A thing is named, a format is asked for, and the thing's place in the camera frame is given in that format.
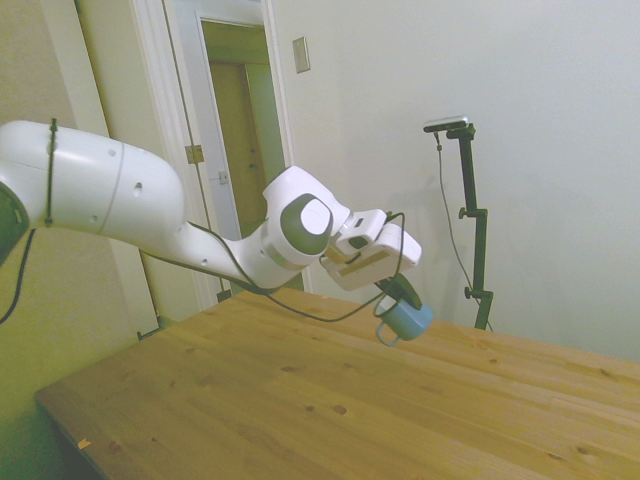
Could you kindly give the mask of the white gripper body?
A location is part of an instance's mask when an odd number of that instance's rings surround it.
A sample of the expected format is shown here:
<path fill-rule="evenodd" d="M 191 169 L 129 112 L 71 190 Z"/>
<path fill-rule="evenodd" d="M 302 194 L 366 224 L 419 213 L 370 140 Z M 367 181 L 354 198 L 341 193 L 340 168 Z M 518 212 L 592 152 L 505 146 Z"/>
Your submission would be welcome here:
<path fill-rule="evenodd" d="M 322 267 L 342 289 L 347 291 L 374 284 L 415 267 L 422 255 L 422 247 L 402 228 L 393 223 L 383 226 L 372 244 L 360 249 L 346 262 L 322 256 Z"/>

